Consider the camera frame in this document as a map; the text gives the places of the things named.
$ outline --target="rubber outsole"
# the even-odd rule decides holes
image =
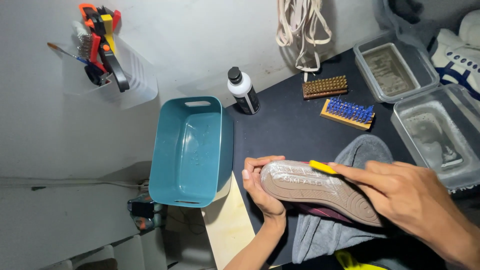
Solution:
[[[262,168],[260,174],[262,188],[274,198],[320,204],[353,221],[382,227],[367,197],[343,179],[291,160],[272,161]]]

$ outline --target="yellow handle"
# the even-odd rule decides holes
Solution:
[[[317,169],[319,171],[322,171],[322,172],[329,173],[329,174],[338,174],[336,171],[334,171],[332,169],[332,167],[330,167],[326,164],[320,163],[318,161],[311,160],[310,161],[310,167],[312,167],[314,169]]]

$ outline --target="bottle label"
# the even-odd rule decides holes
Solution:
[[[258,112],[258,109],[260,108],[260,103],[258,101],[257,93],[255,92],[255,89],[253,88],[253,86],[246,96],[242,98],[235,97],[235,99],[237,100],[237,103],[243,109],[243,112],[245,114],[249,114],[249,115],[255,114],[256,112]]]

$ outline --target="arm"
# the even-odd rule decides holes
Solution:
[[[250,244],[244,247],[224,270],[261,269],[278,244],[286,224],[285,218],[283,220],[266,219]]]
[[[480,230],[457,208],[434,171],[402,162],[369,161],[365,170],[329,165],[362,189],[378,213],[445,260],[480,269]]]
[[[260,171],[270,161],[284,159],[284,156],[245,159],[245,169],[242,171],[243,187],[264,214],[264,223],[253,240],[235,255],[224,270],[261,269],[283,235],[287,225],[285,207],[263,190]]]

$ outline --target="fingernail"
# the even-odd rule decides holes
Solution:
[[[241,171],[241,175],[242,175],[243,179],[248,179],[249,178],[247,170]]]

